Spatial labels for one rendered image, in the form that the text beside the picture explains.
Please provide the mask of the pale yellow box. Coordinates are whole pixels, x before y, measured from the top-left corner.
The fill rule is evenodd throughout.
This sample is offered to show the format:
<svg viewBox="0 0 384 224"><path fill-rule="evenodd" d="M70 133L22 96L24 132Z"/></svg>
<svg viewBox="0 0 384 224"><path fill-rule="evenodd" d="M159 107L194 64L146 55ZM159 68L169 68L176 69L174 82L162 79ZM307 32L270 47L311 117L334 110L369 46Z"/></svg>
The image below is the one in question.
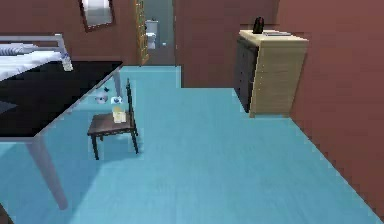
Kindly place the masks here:
<svg viewBox="0 0 384 224"><path fill-rule="evenodd" d="M126 112L119 106L112 109L113 120L115 123L124 123L126 121Z"/></svg>

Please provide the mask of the dark brown wooden chair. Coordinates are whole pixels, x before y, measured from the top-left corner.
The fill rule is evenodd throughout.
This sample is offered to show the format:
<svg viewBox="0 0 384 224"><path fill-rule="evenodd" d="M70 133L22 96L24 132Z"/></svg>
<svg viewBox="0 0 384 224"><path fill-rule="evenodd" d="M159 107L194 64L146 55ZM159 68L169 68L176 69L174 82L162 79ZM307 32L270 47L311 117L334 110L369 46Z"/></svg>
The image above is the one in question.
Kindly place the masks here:
<svg viewBox="0 0 384 224"><path fill-rule="evenodd" d="M127 80L126 84L128 110L126 112L126 121L124 123L115 123L113 120L113 114L97 114L94 115L88 129L87 135L91 138L92 149L95 159L99 159L97 139L103 140L105 136L130 133L131 139L134 145L135 153L139 153L137 145L138 130L135 121L132 89L130 80Z"/></svg>

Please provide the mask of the white toilet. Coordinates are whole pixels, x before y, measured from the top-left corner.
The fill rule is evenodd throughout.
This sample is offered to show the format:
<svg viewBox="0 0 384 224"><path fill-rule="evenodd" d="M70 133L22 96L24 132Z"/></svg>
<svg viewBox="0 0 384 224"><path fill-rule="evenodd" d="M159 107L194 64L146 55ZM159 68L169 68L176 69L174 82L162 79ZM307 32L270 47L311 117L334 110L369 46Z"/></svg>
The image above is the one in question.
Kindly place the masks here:
<svg viewBox="0 0 384 224"><path fill-rule="evenodd" d="M158 34L158 22L155 20L147 20L146 25L146 36L149 49L156 48L156 37Z"/></svg>

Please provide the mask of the light wood chest of drawers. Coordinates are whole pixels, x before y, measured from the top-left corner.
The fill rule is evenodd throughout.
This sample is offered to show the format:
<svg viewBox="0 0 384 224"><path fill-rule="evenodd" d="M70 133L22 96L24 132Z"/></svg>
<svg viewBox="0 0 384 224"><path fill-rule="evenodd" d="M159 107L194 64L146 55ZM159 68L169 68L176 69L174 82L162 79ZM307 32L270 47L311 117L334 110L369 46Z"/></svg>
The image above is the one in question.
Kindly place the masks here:
<svg viewBox="0 0 384 224"><path fill-rule="evenodd" d="M309 41L240 30L236 44L234 90L246 113L288 117Z"/></svg>

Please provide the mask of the orange wooden room door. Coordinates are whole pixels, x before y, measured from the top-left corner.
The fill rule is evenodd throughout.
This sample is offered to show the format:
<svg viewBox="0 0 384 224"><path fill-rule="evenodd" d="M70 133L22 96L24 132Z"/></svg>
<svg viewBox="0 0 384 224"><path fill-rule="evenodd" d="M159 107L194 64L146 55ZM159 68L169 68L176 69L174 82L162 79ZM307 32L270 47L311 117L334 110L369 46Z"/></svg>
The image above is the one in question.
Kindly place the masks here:
<svg viewBox="0 0 384 224"><path fill-rule="evenodd" d="M143 0L134 0L134 6L136 15L137 57L139 65L142 66L149 59Z"/></svg>

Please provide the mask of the black rounded object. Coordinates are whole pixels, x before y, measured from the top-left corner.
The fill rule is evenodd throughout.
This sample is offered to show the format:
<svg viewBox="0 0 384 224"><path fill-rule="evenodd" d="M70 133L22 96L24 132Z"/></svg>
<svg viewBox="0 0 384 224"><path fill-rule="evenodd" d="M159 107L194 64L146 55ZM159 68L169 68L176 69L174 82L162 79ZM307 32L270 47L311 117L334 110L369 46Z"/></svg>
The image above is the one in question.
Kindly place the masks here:
<svg viewBox="0 0 384 224"><path fill-rule="evenodd" d="M264 18L263 17L257 17L254 21L253 25L253 34L262 34L264 30Z"/></svg>

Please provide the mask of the grey flat book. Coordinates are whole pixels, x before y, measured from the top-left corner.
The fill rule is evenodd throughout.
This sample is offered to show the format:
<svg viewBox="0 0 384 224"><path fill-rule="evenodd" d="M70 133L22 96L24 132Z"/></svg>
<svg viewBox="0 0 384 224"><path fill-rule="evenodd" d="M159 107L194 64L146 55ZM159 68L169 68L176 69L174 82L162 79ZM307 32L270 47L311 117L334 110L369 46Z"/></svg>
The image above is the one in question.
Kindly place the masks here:
<svg viewBox="0 0 384 224"><path fill-rule="evenodd" d="M266 36L292 36L292 34L289 32L281 32L281 31L275 31L275 30L263 31L263 35L266 35Z"/></svg>

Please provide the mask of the black top grey leg table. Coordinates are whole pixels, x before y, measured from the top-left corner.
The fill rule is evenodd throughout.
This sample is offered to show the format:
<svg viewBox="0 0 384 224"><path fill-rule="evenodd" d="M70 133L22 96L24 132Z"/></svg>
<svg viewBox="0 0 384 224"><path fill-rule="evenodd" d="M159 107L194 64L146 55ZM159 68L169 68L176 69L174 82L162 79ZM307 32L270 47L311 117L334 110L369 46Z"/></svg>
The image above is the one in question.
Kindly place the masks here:
<svg viewBox="0 0 384 224"><path fill-rule="evenodd" d="M0 81L0 142L22 142L38 167L58 207L68 201L45 146L53 124L95 89L113 79L121 94L120 61L74 61L65 71L57 62L30 69Z"/></svg>

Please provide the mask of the striped grey white pillow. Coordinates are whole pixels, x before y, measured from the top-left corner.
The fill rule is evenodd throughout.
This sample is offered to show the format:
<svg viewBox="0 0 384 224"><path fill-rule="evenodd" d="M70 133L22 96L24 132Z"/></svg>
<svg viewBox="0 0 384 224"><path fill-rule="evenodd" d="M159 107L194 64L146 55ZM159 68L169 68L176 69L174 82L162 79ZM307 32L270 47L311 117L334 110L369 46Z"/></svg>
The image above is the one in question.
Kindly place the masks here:
<svg viewBox="0 0 384 224"><path fill-rule="evenodd" d="M33 52L36 45L24 43L0 44L0 56L17 56Z"/></svg>

